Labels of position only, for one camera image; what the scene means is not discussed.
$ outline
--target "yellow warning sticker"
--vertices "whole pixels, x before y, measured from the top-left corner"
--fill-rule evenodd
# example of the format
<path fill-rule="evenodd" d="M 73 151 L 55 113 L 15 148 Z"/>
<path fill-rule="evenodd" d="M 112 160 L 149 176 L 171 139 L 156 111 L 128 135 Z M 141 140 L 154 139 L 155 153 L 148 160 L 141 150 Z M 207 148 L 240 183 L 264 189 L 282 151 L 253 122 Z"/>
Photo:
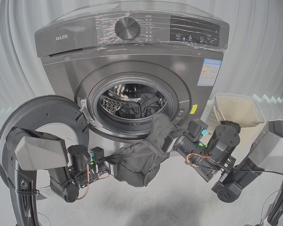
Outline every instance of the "yellow warning sticker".
<path fill-rule="evenodd" d="M 198 107 L 198 105 L 194 104 L 190 114 L 194 114 L 196 112 L 197 107 Z"/>

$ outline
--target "display panel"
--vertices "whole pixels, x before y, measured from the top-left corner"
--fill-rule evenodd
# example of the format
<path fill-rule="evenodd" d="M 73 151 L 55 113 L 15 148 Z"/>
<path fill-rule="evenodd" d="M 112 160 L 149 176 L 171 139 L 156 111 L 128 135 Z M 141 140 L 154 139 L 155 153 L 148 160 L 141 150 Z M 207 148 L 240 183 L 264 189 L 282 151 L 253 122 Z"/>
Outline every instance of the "display panel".
<path fill-rule="evenodd" d="M 220 26 L 198 18 L 172 15 L 170 41 L 219 46 Z"/>

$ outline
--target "energy label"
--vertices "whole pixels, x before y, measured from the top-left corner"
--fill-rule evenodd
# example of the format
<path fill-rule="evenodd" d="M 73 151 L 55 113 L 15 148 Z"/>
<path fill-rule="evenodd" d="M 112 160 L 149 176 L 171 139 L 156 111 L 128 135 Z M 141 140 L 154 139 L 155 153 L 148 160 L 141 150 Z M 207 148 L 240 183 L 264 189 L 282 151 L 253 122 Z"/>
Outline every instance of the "energy label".
<path fill-rule="evenodd" d="M 198 86 L 213 86 L 222 60 L 204 59 Z"/>

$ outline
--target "control dial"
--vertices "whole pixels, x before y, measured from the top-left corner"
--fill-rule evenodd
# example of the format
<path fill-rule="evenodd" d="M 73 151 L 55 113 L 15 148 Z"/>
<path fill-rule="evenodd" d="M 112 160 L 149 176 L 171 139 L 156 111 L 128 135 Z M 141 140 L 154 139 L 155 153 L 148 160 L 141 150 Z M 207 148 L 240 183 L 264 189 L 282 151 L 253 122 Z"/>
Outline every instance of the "control dial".
<path fill-rule="evenodd" d="M 135 37 L 138 34 L 138 31 L 139 24 L 131 17 L 124 17 L 118 20 L 115 24 L 115 33 L 123 40 Z"/>

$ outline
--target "beige laundry basket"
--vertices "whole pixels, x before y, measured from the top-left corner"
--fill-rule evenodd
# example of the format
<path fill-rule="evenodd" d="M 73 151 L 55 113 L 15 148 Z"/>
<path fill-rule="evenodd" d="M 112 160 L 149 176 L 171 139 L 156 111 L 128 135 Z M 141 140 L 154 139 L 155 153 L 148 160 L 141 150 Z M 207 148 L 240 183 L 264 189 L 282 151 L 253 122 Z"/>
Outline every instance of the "beige laundry basket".
<path fill-rule="evenodd" d="M 235 150 L 241 150 L 265 125 L 264 116 L 253 98 L 238 94 L 217 93 L 207 119 L 208 132 L 212 134 L 223 120 L 233 121 L 241 126 L 239 134 L 241 142 Z M 207 144 L 210 138 L 211 135 L 206 135 L 202 142 Z"/>

